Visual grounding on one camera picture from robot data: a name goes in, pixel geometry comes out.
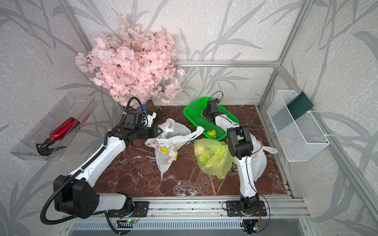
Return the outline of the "green avocado plastic bag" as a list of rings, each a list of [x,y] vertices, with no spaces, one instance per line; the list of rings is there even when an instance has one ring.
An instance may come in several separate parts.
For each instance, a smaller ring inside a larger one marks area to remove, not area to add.
[[[199,139],[194,142],[194,153],[202,172],[224,179],[233,165],[228,144],[223,141]]]

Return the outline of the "white printed plastic bag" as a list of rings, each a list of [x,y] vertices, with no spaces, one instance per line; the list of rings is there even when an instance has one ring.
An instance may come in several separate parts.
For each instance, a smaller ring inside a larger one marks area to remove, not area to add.
[[[248,167],[248,170],[249,174],[252,174],[252,177],[250,177],[250,181],[252,182],[258,180],[258,178],[261,177],[266,168],[267,157],[264,152],[267,151],[271,154],[277,154],[278,150],[274,147],[264,146],[259,140],[256,139],[256,137],[252,133],[250,135],[254,149],[252,156],[248,157],[247,161],[251,163],[251,165],[249,165]],[[247,183],[248,177],[247,171],[245,170],[244,166],[245,160],[239,160],[237,157],[234,157],[233,163],[237,165],[240,182]]]

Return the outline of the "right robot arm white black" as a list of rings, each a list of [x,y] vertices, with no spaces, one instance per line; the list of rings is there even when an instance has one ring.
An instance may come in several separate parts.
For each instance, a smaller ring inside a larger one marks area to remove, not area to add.
[[[254,149],[254,142],[248,126],[232,121],[218,108],[219,99],[209,99],[201,113],[209,122],[227,132],[227,144],[234,157],[240,179],[240,209],[245,216],[252,215],[260,206],[259,194],[255,187],[252,172],[252,156],[260,151]]]

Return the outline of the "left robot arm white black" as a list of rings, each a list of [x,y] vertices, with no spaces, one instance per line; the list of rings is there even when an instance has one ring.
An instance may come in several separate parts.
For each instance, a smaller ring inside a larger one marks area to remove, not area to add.
[[[96,153],[69,175],[60,175],[54,180],[54,192],[40,212],[40,221],[45,225],[55,225],[112,210],[133,212],[132,196],[97,193],[93,187],[112,161],[134,141],[162,134],[163,130],[154,124],[156,116],[152,111],[147,114],[127,112],[122,127],[109,130]]]

